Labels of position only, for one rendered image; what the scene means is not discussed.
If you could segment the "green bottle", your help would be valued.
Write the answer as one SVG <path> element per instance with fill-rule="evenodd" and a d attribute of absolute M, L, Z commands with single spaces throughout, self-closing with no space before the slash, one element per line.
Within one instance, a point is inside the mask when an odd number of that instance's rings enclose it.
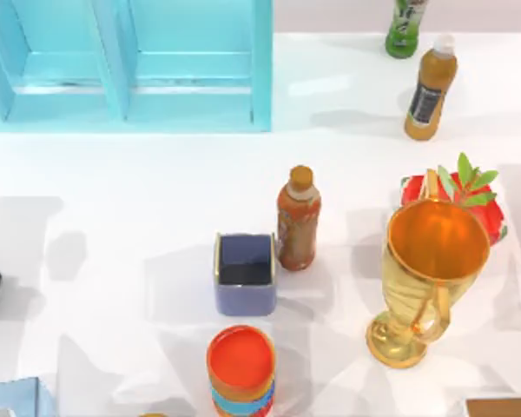
<path fill-rule="evenodd" d="M 386 52 L 398 59 L 411 57 L 419 44 L 419 26 L 429 0 L 395 0 Z"/>

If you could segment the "orange cup with coloured bands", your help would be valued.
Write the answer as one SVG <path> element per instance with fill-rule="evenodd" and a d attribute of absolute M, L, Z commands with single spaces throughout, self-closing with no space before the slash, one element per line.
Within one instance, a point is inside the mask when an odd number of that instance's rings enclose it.
<path fill-rule="evenodd" d="M 220 417 L 268 417 L 274 404 L 274 344 L 258 328 L 235 325 L 211 340 L 206 364 Z"/>

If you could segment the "red pot with green plant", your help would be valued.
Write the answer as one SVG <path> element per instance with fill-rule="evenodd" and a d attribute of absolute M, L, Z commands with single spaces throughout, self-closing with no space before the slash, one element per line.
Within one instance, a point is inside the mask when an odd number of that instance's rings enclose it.
<path fill-rule="evenodd" d="M 488 234 L 489 243 L 494 245 L 507 234 L 504 213 L 496 202 L 497 194 L 491 188 L 497 177 L 496 170 L 482 170 L 472 165 L 462 152 L 455 172 L 450 173 L 439 166 L 423 175 L 403 178 L 400 204 L 411 206 L 424 202 L 448 218 L 470 215 L 479 221 Z"/>

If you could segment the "amber bottle with white cap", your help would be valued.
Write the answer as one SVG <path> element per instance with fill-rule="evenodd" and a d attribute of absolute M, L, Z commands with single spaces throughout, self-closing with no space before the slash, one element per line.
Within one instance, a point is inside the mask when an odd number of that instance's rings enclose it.
<path fill-rule="evenodd" d="M 453 36 L 438 36 L 421 58 L 417 86 L 407 111 L 404 129 L 412 139 L 427 141 L 435 135 L 457 70 Z"/>

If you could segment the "orange-brown bottle with tan cap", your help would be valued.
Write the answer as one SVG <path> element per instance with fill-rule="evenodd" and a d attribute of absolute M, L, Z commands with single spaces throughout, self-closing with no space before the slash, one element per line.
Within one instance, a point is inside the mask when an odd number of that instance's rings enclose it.
<path fill-rule="evenodd" d="M 313 183 L 313 171 L 305 165 L 290 170 L 277 198 L 278 259 L 289 271 L 308 268 L 316 253 L 321 195 Z"/>

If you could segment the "light blue box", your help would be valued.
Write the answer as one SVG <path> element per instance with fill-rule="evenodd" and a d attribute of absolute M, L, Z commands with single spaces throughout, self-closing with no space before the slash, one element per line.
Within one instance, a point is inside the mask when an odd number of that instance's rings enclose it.
<path fill-rule="evenodd" d="M 38 377 L 0 382 L 0 410 L 8 417 L 57 417 L 56 399 Z"/>

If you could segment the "gold trophy cup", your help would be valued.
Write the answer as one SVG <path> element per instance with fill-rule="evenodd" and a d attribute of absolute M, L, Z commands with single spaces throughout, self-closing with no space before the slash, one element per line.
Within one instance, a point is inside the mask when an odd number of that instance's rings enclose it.
<path fill-rule="evenodd" d="M 426 172 L 419 199 L 394 212 L 382 255 L 386 311 L 366 330 L 373 356 L 393 368 L 418 364 L 451 322 L 452 305 L 475 282 L 490 241 L 467 208 L 439 196 L 439 176 Z"/>

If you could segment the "light blue rack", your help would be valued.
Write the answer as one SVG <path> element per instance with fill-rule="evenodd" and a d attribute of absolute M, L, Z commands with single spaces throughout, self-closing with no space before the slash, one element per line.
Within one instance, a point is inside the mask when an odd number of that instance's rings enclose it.
<path fill-rule="evenodd" d="M 0 132 L 268 131 L 273 0 L 0 0 Z"/>

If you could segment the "blue-grey square plant pot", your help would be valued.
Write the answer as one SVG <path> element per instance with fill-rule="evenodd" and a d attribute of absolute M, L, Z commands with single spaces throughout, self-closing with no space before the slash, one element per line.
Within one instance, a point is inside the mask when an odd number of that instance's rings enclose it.
<path fill-rule="evenodd" d="M 214 244 L 214 295 L 219 313 L 268 316 L 276 306 L 272 234 L 220 234 Z"/>

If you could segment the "brown flat block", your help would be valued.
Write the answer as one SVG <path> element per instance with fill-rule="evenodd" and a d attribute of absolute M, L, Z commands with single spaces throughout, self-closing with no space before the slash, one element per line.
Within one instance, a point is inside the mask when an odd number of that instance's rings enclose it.
<path fill-rule="evenodd" d="M 465 409 L 467 417 L 521 417 L 521 397 L 468 399 Z"/>

